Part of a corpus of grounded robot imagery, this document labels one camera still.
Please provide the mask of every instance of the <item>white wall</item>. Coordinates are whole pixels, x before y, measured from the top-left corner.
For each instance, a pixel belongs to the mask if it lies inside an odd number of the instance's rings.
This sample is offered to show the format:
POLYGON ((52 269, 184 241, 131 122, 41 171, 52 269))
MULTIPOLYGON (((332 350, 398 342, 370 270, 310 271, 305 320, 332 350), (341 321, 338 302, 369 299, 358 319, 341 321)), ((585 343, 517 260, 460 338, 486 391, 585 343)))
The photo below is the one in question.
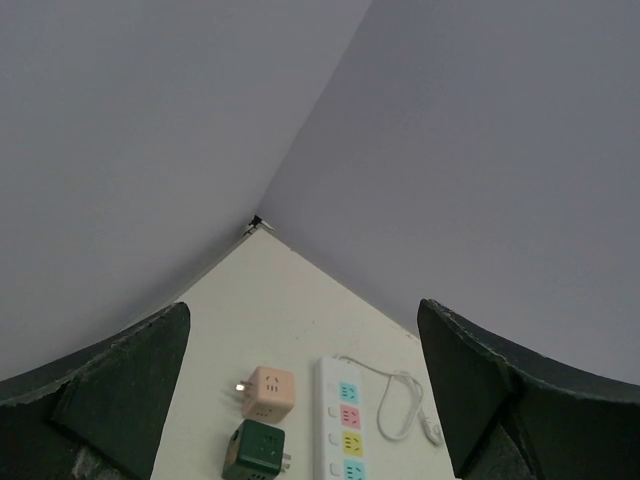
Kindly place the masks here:
POLYGON ((401 324, 433 297, 640 383, 640 5, 374 1, 260 213, 401 324))
POLYGON ((3 2, 0 379, 239 237, 368 4, 3 2))

